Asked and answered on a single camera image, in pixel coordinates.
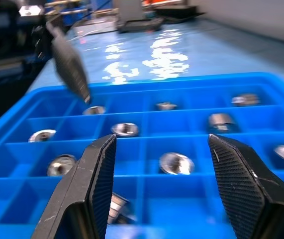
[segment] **scratch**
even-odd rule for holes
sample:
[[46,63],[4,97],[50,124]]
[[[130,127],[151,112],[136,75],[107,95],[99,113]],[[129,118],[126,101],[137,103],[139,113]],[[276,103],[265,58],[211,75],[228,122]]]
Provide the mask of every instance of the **scratch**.
[[218,155],[217,155],[217,153],[216,153],[216,150],[213,150],[213,151],[215,152],[215,155],[216,155],[217,160],[218,160],[218,163],[219,163],[219,158],[218,158]]
[[269,179],[266,179],[266,178],[259,178],[259,179],[265,180],[265,181],[267,181],[269,183],[273,183],[273,184],[276,184],[276,185],[279,186],[279,184],[277,182],[273,181],[273,180],[269,180]]
[[52,217],[49,217],[49,218],[47,218],[46,220],[44,220],[45,222],[46,221],[48,221],[48,220],[51,220],[51,219],[53,219],[55,216],[52,216]]

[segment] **white wall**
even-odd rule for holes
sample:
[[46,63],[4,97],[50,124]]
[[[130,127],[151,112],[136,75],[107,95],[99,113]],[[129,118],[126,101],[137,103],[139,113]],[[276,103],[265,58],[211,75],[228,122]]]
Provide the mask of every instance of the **white wall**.
[[284,40],[284,0],[189,0],[207,17]]

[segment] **blue table surface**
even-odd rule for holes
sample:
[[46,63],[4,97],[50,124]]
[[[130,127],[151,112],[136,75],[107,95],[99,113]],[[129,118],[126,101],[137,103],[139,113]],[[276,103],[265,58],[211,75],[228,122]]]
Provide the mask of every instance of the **blue table surface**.
[[[164,25],[159,32],[89,35],[72,43],[92,83],[240,72],[284,78],[284,43],[206,19]],[[30,90],[61,84],[51,60]]]

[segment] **blue plastic tray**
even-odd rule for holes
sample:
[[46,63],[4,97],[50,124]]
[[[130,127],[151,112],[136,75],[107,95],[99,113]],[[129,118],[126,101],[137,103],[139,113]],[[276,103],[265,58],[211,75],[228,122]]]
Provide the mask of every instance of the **blue plastic tray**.
[[[135,225],[109,226],[106,238],[235,238],[218,195],[207,144],[207,119],[229,113],[240,127],[228,137],[252,146],[284,180],[284,160],[273,149],[284,144],[284,82],[251,73],[92,85],[94,105],[104,115],[83,116],[87,108],[64,87],[25,96],[0,119],[0,238],[30,238],[61,180],[47,177],[47,166],[60,154],[80,158],[94,139],[111,133],[115,123],[132,122],[140,134],[119,138],[113,191],[131,201]],[[233,96],[256,93],[261,104],[234,107]],[[177,110],[156,111],[170,101]],[[28,143],[42,129],[57,133],[48,142]],[[191,175],[159,174],[166,152],[191,158]]]

